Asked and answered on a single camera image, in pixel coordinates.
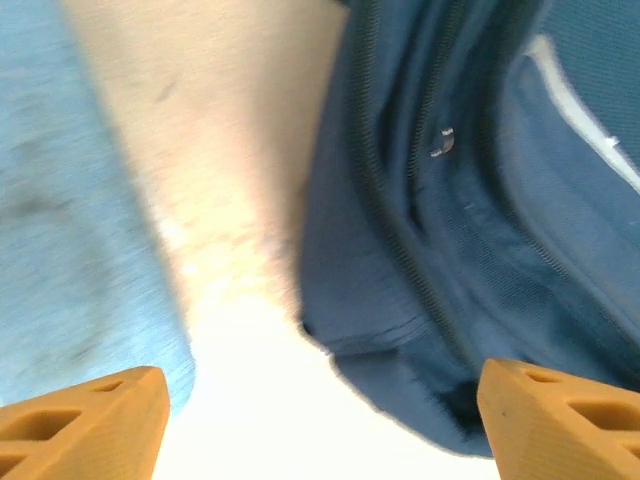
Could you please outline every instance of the orange 3d-printed part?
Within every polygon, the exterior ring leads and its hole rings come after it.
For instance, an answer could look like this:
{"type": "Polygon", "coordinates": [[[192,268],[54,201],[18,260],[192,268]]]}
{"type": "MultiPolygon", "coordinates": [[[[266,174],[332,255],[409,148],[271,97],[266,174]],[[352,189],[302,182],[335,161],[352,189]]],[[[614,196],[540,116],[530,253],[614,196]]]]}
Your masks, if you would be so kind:
{"type": "Polygon", "coordinates": [[[640,479],[640,394],[489,360],[478,406],[502,480],[640,479]]]}
{"type": "Polygon", "coordinates": [[[169,418],[162,371],[140,367],[0,409],[2,480],[147,480],[169,418]]]}

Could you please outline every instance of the white surface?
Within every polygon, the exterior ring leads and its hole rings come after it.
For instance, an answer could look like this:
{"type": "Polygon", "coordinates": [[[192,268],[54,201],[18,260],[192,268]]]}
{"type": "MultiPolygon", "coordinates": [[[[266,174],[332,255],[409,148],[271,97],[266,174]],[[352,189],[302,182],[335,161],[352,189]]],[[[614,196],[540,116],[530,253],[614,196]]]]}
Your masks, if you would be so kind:
{"type": "Polygon", "coordinates": [[[197,329],[196,389],[156,480],[499,478],[493,461],[441,451],[374,412],[283,313],[246,298],[197,329]]]}

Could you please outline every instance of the stain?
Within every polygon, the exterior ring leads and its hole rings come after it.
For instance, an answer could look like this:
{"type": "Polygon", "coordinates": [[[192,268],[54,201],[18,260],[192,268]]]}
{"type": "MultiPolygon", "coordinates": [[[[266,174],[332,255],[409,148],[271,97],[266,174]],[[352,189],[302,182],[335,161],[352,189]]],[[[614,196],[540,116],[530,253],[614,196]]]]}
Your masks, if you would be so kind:
{"type": "Polygon", "coordinates": [[[0,211],[0,219],[20,219],[41,212],[62,210],[70,206],[71,203],[70,200],[51,203],[37,196],[27,197],[18,203],[8,205],[4,210],[0,211]]]}
{"type": "Polygon", "coordinates": [[[275,235],[265,235],[262,237],[260,245],[270,258],[280,259],[291,251],[292,242],[288,239],[280,239],[275,235]]]}
{"type": "Polygon", "coordinates": [[[175,91],[177,86],[178,86],[177,80],[174,80],[171,83],[169,83],[167,86],[165,86],[156,97],[155,103],[162,103],[165,100],[168,100],[169,97],[173,95],[173,92],[175,91]]]}

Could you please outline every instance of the light blue fabric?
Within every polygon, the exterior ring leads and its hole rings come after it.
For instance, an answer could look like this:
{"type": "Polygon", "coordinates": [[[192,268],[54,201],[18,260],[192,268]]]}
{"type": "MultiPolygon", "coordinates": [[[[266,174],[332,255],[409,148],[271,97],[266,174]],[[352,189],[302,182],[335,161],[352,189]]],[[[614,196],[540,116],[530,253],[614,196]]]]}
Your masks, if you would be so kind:
{"type": "Polygon", "coordinates": [[[194,363],[109,127],[52,0],[0,3],[0,402],[194,363]]]}

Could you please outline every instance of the zipper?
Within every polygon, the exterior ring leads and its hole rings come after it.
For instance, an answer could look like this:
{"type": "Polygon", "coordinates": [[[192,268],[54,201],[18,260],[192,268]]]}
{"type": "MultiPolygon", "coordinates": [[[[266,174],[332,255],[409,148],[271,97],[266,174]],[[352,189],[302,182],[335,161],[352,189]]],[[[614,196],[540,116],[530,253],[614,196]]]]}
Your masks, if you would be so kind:
{"type": "MultiPolygon", "coordinates": [[[[429,313],[453,354],[466,366],[480,371],[474,356],[469,353],[465,342],[457,333],[444,306],[437,298],[433,287],[416,261],[416,256],[405,238],[398,212],[391,208],[385,173],[380,159],[378,142],[375,137],[375,122],[372,116],[371,79],[374,74],[375,48],[377,44],[378,24],[380,21],[380,1],[363,2],[363,10],[355,15],[354,53],[349,84],[347,105],[348,143],[355,159],[355,178],[362,195],[363,204],[374,228],[391,251],[396,265],[405,275],[416,292],[420,302],[429,313]]],[[[439,78],[446,64],[447,54],[451,50],[455,34],[463,20],[462,6],[467,0],[455,0],[447,12],[445,35],[438,47],[438,62],[433,69],[417,119],[411,158],[410,175],[417,171],[419,149],[426,134],[427,120],[432,116],[433,95],[437,91],[439,78]]]]}
{"type": "MultiPolygon", "coordinates": [[[[420,161],[422,147],[427,139],[427,131],[433,129],[436,123],[433,111],[436,93],[439,91],[442,83],[440,78],[447,65],[447,59],[464,23],[467,3],[468,0],[454,0],[447,9],[442,32],[439,34],[440,43],[438,43],[438,47],[436,48],[434,61],[429,62],[429,77],[422,93],[422,102],[420,103],[420,109],[418,110],[418,116],[416,118],[407,163],[407,191],[410,194],[414,192],[416,176],[418,174],[418,162],[420,161]]],[[[446,141],[451,142],[453,140],[453,129],[450,127],[443,129],[442,136],[445,139],[445,146],[437,151],[438,155],[432,153],[432,156],[439,156],[450,150],[450,148],[446,149],[446,141]]]]}

